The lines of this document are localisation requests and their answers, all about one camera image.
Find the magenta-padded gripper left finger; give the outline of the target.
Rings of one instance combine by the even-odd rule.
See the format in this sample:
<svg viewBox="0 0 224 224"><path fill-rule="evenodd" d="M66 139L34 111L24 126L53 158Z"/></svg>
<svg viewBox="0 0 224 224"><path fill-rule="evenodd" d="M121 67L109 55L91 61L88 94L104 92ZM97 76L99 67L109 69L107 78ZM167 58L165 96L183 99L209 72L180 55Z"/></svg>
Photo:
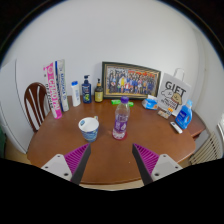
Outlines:
<svg viewBox="0 0 224 224"><path fill-rule="evenodd" d="M56 154L42 169L79 185L91 154L91 145L85 144L66 155Z"/></svg>

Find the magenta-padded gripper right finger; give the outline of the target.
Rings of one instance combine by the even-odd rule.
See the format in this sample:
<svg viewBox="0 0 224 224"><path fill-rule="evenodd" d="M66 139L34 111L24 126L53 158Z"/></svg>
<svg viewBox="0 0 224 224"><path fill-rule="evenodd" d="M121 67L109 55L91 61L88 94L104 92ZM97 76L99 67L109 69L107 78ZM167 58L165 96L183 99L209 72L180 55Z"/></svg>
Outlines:
<svg viewBox="0 0 224 224"><path fill-rule="evenodd" d="M144 185L148 185L182 169L167 154L158 155L136 143L132 146L132 154L136 160Z"/></svg>

